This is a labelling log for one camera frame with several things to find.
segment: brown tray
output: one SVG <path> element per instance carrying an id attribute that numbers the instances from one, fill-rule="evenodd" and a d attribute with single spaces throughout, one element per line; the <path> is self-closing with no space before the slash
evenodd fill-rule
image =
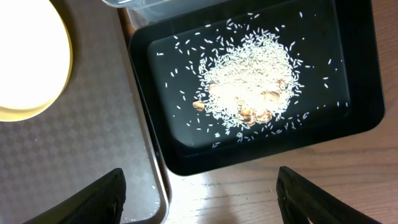
<path id="1" fill-rule="evenodd" d="M 161 223 L 169 210 L 167 182 L 117 11 L 98 0 L 53 4 L 70 33 L 73 71 L 42 114 L 0 123 L 0 220 L 27 221 L 120 167 L 127 183 L 122 223 Z"/>

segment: plastic container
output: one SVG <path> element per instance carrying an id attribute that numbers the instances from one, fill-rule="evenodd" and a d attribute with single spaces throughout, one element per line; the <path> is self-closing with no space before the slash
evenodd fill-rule
<path id="1" fill-rule="evenodd" d="M 103 0 L 112 7 L 126 7 L 135 29 L 225 1 L 227 0 Z"/>

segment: wood grain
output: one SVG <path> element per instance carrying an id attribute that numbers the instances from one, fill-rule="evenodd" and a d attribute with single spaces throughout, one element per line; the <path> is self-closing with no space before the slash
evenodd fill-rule
<path id="1" fill-rule="evenodd" d="M 204 174 L 170 172 L 166 223 L 282 223 L 275 193 L 280 166 L 380 222 L 398 223 L 398 2 L 374 0 L 373 11 L 386 101 L 382 123 L 367 133 Z M 134 29 L 128 17 L 122 23 L 128 40 Z"/>

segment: pile of rice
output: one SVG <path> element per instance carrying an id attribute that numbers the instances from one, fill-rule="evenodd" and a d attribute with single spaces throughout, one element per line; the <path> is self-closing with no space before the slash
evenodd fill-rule
<path id="1" fill-rule="evenodd" d="M 224 121 L 227 130 L 279 119 L 300 86 L 295 60 L 275 34 L 246 35 L 242 43 L 229 44 L 228 53 L 216 54 L 211 62 L 207 57 L 200 60 L 198 100 L 207 113 Z"/>

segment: black tray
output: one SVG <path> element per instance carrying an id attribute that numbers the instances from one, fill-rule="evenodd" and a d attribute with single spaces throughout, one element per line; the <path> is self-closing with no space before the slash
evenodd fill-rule
<path id="1" fill-rule="evenodd" d="M 208 47 L 204 38 L 215 43 L 219 35 L 225 39 L 233 36 L 235 43 L 240 42 L 245 32 L 234 34 L 226 30 L 229 18 L 240 24 L 250 24 L 252 29 L 270 30 L 280 35 L 279 42 L 284 45 L 296 41 L 290 55 L 300 54 L 297 58 L 311 66 L 298 68 L 300 83 L 305 87 L 300 97 L 292 98 L 283 114 L 286 120 L 276 122 L 273 118 L 273 130 L 266 128 L 261 132 L 264 125 L 260 124 L 245 130 L 245 136 L 255 138 L 249 142 L 236 142 L 240 128 L 231 128 L 231 133 L 225 135 L 221 121 L 217 125 L 212 116 L 205 116 L 192 107 L 200 82 L 185 68 L 190 67 L 188 61 L 191 60 L 197 71 L 200 54 L 211 53 L 212 47 Z M 190 39 L 189 47 L 185 45 L 187 39 Z M 175 49 L 177 42 L 184 54 Z M 201 45 L 206 45 L 206 50 L 201 50 Z M 217 169 L 368 131 L 384 116 L 370 0 L 232 0 L 137 30 L 130 41 L 129 52 L 152 138 L 168 168 L 179 175 Z M 178 74 L 172 77 L 170 73 L 175 73 L 176 67 Z M 180 90 L 185 92 L 186 101 Z M 304 113 L 309 113 L 307 119 L 302 119 Z M 297 129 L 285 130 L 287 121 L 295 122 Z M 206 132 L 208 124 L 214 124 L 209 133 Z M 278 129 L 283 132 L 271 133 Z M 253 131 L 259 134 L 248 134 Z M 221 144 L 213 148 L 216 142 Z"/>

